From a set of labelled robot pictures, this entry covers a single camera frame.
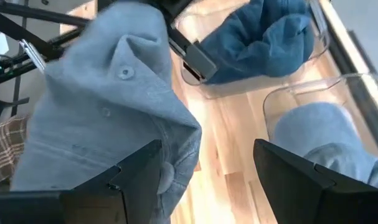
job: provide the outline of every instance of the transparent plastic container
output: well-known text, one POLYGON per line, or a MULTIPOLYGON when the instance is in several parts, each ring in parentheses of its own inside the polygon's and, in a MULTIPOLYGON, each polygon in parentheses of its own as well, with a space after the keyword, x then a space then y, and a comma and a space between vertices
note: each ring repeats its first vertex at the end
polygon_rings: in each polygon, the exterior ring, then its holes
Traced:
POLYGON ((349 112, 365 148, 378 156, 378 147, 364 119, 364 113, 373 113, 371 105, 377 105, 378 108, 378 81, 375 76, 369 74, 343 75, 290 85, 272 91, 263 102, 269 138, 273 139, 276 124, 284 114, 299 106, 316 102, 334 103, 344 107, 349 112), (368 97, 357 96, 356 101, 354 92, 365 93, 368 97))
MULTIPOLYGON (((314 63, 317 62, 319 57, 327 50, 329 45, 327 26, 324 17, 321 14, 319 2, 317 0, 310 0, 309 4, 313 6, 313 9, 315 8, 315 11, 318 11, 318 13, 314 13, 312 22, 315 36, 314 49, 308 61, 304 63, 295 73, 281 78, 272 78, 262 75, 220 85, 206 85, 204 83, 199 83, 199 81, 196 80, 183 67, 183 62, 181 62, 181 75, 183 80, 189 85, 196 86, 197 90, 200 91, 206 98, 218 98, 244 93, 250 90, 258 90, 271 86, 281 86, 282 84, 300 82, 304 72, 310 69, 314 63)), ((201 42, 205 37, 207 37, 208 34, 220 26, 231 12, 235 11, 242 5, 243 3, 210 13, 187 12, 177 20, 176 27, 191 42, 194 42, 195 40, 201 42)))

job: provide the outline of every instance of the button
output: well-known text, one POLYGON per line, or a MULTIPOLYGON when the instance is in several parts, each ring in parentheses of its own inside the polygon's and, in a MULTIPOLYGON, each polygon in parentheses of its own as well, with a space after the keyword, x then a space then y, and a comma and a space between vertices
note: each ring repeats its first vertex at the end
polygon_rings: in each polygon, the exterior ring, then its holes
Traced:
POLYGON ((106 118, 108 118, 109 116, 111 116, 111 111, 110 109, 108 108, 102 108, 102 115, 106 118))
POLYGON ((118 74, 118 77, 122 80, 127 80, 135 74, 135 71, 133 70, 133 68, 126 65, 122 66, 120 71, 121 72, 118 74))

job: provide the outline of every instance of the gray sweatshirt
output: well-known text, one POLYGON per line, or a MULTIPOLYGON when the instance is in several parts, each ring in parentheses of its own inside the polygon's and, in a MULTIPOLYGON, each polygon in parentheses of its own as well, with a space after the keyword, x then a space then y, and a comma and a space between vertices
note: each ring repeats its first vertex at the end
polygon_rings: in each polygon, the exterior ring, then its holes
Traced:
POLYGON ((45 70, 11 190, 72 189, 161 139, 163 169, 152 223, 164 223, 198 161, 201 127, 171 89, 164 17, 119 2, 45 70))

